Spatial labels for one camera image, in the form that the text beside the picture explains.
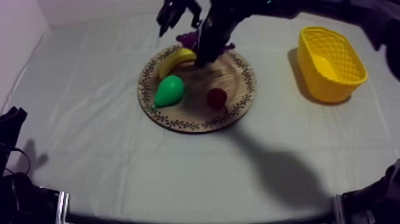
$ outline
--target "white wall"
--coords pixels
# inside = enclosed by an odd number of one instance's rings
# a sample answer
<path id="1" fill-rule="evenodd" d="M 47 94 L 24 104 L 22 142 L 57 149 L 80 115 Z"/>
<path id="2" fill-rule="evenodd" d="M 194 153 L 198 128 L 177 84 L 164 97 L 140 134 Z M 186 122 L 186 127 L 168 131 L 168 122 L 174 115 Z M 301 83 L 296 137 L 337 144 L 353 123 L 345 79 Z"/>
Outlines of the white wall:
<path id="1" fill-rule="evenodd" d="M 1 109 L 47 28 L 36 0 L 0 0 Z"/>
<path id="2" fill-rule="evenodd" d="M 163 0 L 38 0 L 50 26 L 117 15 L 156 14 Z M 208 10 L 210 0 L 198 0 Z"/>

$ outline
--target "purple grapes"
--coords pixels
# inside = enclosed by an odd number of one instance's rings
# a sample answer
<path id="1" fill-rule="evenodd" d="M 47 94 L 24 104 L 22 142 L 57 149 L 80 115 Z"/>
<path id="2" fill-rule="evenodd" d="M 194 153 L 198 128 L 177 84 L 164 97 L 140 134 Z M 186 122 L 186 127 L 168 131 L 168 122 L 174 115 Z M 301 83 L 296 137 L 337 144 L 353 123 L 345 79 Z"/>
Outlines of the purple grapes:
<path id="1" fill-rule="evenodd" d="M 199 32 L 198 30 L 194 32 L 184 33 L 182 35 L 178 35 L 176 37 L 176 41 L 180 42 L 184 48 L 191 49 L 194 53 L 197 53 L 197 41 L 198 41 Z M 220 52 L 220 55 L 224 53 L 225 50 L 234 49 L 236 46 L 234 43 L 230 43 L 225 46 L 224 49 Z"/>

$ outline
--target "decorative plate border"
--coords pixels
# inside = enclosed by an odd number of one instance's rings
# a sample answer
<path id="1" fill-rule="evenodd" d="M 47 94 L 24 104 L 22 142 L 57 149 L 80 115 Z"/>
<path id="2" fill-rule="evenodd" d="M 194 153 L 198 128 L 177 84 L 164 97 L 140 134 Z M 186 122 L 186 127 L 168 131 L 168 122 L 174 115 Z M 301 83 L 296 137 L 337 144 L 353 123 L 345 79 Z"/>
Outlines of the decorative plate border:
<path id="1" fill-rule="evenodd" d="M 243 110 L 247 105 L 252 104 L 256 95 L 257 81 L 253 70 L 249 63 L 236 51 L 229 50 L 225 54 L 242 69 L 242 76 L 246 84 L 247 93 L 237 102 L 230 111 L 223 116 L 215 116 L 211 120 L 204 122 L 186 122 L 184 120 L 171 120 L 168 116 L 163 115 L 159 109 L 152 109 L 152 102 L 150 101 L 150 84 L 149 81 L 152 78 L 152 74 L 155 71 L 157 63 L 168 57 L 174 51 L 178 50 L 182 46 L 173 45 L 158 53 L 154 56 L 143 68 L 139 83 L 137 86 L 137 97 L 139 104 L 144 112 L 152 119 L 155 123 L 164 126 L 168 129 L 180 131 L 180 132 L 209 132 L 223 128 L 234 121 L 241 118 L 248 110 Z"/>

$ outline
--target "green pear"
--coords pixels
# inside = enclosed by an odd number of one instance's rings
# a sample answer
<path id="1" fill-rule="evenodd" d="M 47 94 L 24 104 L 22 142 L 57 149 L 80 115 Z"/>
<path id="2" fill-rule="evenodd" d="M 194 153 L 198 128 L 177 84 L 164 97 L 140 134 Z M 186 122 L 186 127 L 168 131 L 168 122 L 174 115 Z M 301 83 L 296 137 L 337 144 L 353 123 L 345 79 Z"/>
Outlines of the green pear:
<path id="1" fill-rule="evenodd" d="M 178 103 L 183 98 L 185 86 L 177 76 L 167 76 L 158 86 L 153 108 L 166 107 Z"/>

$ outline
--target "cable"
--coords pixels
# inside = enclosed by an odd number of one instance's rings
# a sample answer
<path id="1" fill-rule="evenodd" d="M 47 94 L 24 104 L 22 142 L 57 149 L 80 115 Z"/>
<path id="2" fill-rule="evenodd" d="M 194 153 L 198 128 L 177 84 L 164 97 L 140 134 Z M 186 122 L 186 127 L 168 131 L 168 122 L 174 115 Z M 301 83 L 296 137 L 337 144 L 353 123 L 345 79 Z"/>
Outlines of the cable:
<path id="1" fill-rule="evenodd" d="M 30 167 L 31 167 L 31 164 L 30 164 L 30 159 L 29 159 L 29 157 L 28 157 L 28 155 L 24 152 L 24 151 L 22 151 L 22 150 L 20 150 L 19 148 L 13 148 L 13 149 L 7 149 L 6 148 L 6 146 L 2 143 L 2 142 L 0 142 L 0 145 L 1 146 L 3 146 L 3 147 L 1 147 L 0 146 L 0 148 L 2 149 L 2 150 L 4 150 L 4 151 L 8 151 L 8 152 L 20 152 L 22 155 L 24 155 L 25 156 L 25 158 L 26 158 L 26 160 L 28 161 L 28 169 L 26 170 L 26 172 L 24 173 L 25 175 L 27 175 L 28 173 L 29 173 L 29 171 L 30 171 Z"/>
<path id="2" fill-rule="evenodd" d="M 9 168 L 5 167 L 4 170 L 9 171 L 12 175 L 15 175 L 15 173 L 13 171 L 11 171 Z"/>
<path id="3" fill-rule="evenodd" d="M 28 169 L 25 172 L 25 175 L 27 175 L 30 171 L 30 159 L 29 159 L 28 155 L 24 151 L 20 150 L 19 148 L 15 148 L 13 151 L 20 152 L 22 155 L 25 156 L 26 160 L 28 161 Z"/>

